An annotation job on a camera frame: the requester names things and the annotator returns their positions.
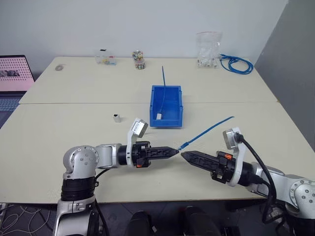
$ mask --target tabletop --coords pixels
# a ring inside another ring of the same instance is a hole
[[[114,123],[118,113],[121,123]],[[218,121],[186,150],[215,155],[227,151],[222,132],[238,126],[266,165],[286,174],[315,179],[315,154],[279,103],[185,104],[183,128],[148,127],[143,141],[153,147],[179,147]],[[56,203],[65,172],[63,155],[74,146],[126,144],[134,119],[149,121],[147,104],[22,104],[0,129],[0,202]],[[246,162],[254,161],[247,151]],[[213,181],[208,171],[188,164],[180,154],[155,160],[148,168],[123,166],[103,174],[95,194],[99,202],[247,199],[258,197],[242,186]]]
[[[20,103],[149,103],[152,85],[180,85],[184,103],[275,102],[277,99],[254,69],[239,75],[218,68],[198,68],[196,59],[146,58],[137,70],[131,58],[117,65],[97,64],[94,58],[57,57]],[[63,65],[63,70],[55,67]],[[233,66],[244,66],[241,62]]]

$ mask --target laptop keyboard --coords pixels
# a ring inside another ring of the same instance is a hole
[[[13,112],[19,101],[19,98],[0,98],[0,112]]]

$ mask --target blue cable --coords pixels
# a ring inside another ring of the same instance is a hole
[[[164,76],[164,68],[162,66],[162,74],[163,74],[163,82],[164,82],[164,95],[163,95],[163,101],[162,101],[162,106],[161,106],[161,110],[160,113],[162,114],[162,109],[163,109],[163,105],[164,105],[164,100],[165,100],[165,90],[166,90],[166,86],[165,86],[165,76]]]
[[[226,118],[226,119],[224,119],[224,120],[222,120],[222,121],[216,123],[215,125],[211,126],[209,129],[203,131],[201,134],[199,134],[199,135],[197,135],[196,137],[194,137],[192,140],[190,140],[190,141],[184,143],[183,145],[181,145],[177,150],[178,150],[178,151],[183,150],[185,147],[187,147],[187,146],[188,146],[189,144],[191,144],[193,141],[195,141],[196,139],[199,139],[202,135],[208,133],[208,132],[209,132],[210,130],[212,130],[213,128],[217,127],[218,125],[220,125],[220,124],[222,124],[222,123],[224,123],[224,122],[226,122],[227,120],[232,119],[232,118],[234,118],[234,117],[228,117],[228,118]]]
[[[227,59],[229,60],[229,62],[228,62],[228,68],[226,68],[226,67],[223,65],[223,63],[222,63],[223,60],[227,60]],[[244,71],[243,71],[243,70],[237,70],[237,69],[233,68],[233,67],[232,67],[232,64],[233,64],[233,63],[236,63],[236,62],[238,62],[238,61],[242,61],[242,62],[247,63],[247,65],[248,65],[247,70],[244,70]],[[245,60],[245,59],[243,59],[243,58],[233,57],[233,56],[227,56],[227,55],[224,55],[224,54],[221,54],[220,62],[221,62],[221,65],[222,65],[222,67],[223,67],[224,69],[226,69],[226,70],[228,70],[228,71],[231,71],[231,72],[234,72],[234,73],[237,73],[237,74],[241,74],[241,75],[248,75],[248,74],[251,73],[252,70],[254,69],[254,66],[253,66],[252,63],[249,62],[248,60]]]

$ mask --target floor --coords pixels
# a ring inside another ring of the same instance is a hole
[[[132,215],[140,210],[148,212],[152,216],[153,224],[157,228],[157,236],[174,236],[180,235],[178,232],[178,210],[187,206],[196,206],[208,213],[218,226],[238,226],[241,236],[275,236],[276,223],[264,225],[261,222],[260,205],[244,208],[236,212],[225,210],[225,201],[188,201],[188,202],[147,202],[147,203],[124,203],[124,204],[100,204],[101,210],[107,221],[110,236],[123,236],[126,226]],[[17,218],[16,214],[23,211],[20,207],[15,207],[7,211],[3,227],[7,227]],[[41,211],[44,219],[47,219],[48,210]],[[5,233],[13,230],[28,230],[28,224],[33,214],[24,212],[20,219]],[[56,211],[50,211],[48,225],[54,226]],[[31,230],[35,230],[43,224],[44,220],[37,213],[31,222]],[[280,231],[282,236],[288,235],[285,228]],[[14,231],[8,236],[25,236],[24,232]],[[44,226],[33,236],[50,236],[52,232]]]

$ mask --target laptop screen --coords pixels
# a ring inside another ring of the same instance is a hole
[[[33,83],[24,55],[0,56],[0,92],[27,91]]]

